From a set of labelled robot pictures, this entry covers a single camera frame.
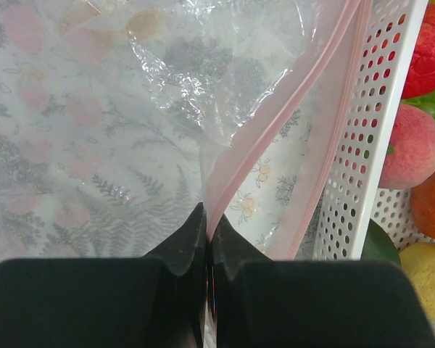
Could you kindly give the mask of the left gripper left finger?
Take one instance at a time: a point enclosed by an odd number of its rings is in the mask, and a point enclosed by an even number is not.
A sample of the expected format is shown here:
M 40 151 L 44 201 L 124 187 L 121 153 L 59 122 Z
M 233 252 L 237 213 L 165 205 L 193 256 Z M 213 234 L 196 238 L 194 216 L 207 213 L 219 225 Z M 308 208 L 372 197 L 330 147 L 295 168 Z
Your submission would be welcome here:
M 142 257 L 0 262 L 0 347 L 201 347 L 206 217 Z

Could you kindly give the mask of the clear zip top bag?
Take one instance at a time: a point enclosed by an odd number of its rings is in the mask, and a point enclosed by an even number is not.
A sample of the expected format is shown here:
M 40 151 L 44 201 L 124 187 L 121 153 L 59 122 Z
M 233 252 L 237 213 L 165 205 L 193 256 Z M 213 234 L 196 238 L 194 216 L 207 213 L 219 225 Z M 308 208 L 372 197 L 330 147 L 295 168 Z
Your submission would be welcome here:
M 224 1 L 0 1 L 0 261 L 139 257 L 204 204 Z

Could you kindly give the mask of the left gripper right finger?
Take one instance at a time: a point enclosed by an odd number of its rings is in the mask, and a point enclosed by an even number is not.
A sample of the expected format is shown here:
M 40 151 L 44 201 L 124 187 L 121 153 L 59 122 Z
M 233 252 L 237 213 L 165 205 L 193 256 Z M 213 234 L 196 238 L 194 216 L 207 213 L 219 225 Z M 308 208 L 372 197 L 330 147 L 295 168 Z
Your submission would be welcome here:
M 391 262 L 273 261 L 222 218 L 208 280 L 218 347 L 435 347 Z

